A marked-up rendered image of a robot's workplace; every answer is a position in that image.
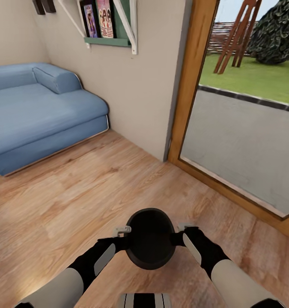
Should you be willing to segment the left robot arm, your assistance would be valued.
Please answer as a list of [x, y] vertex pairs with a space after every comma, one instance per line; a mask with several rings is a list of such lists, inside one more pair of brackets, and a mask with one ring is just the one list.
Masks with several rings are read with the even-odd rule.
[[98, 239], [63, 272], [12, 308], [73, 308], [115, 253], [133, 244], [133, 239], [119, 235], [129, 232], [131, 226], [114, 227], [114, 238]]

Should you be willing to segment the cauldron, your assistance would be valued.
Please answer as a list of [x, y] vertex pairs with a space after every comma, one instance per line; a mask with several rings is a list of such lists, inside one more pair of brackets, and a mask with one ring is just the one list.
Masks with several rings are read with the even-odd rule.
[[164, 211], [158, 208], [141, 209], [130, 217], [126, 225], [131, 226], [131, 232], [123, 236], [133, 239], [126, 253], [137, 267], [155, 270], [171, 259], [176, 246], [171, 245], [170, 234], [175, 230]]

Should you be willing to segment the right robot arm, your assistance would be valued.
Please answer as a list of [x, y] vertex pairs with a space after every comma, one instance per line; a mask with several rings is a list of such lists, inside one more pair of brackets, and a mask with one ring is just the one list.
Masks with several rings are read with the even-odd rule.
[[187, 247], [228, 308], [288, 308], [232, 262], [192, 221], [177, 222], [177, 228], [177, 233], [170, 234], [171, 245]]

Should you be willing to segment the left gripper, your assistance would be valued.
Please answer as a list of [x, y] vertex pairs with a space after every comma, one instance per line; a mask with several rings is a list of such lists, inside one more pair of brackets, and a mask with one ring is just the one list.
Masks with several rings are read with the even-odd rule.
[[115, 237], [113, 239], [115, 239], [118, 242], [117, 252], [127, 250], [133, 244], [133, 239], [128, 239], [128, 237], [121, 237], [121, 238]]

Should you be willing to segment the robot trunk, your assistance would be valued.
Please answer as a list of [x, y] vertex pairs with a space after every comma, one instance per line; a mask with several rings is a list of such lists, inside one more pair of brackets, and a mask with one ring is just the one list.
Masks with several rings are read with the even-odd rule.
[[121, 293], [116, 308], [173, 308], [168, 293]]

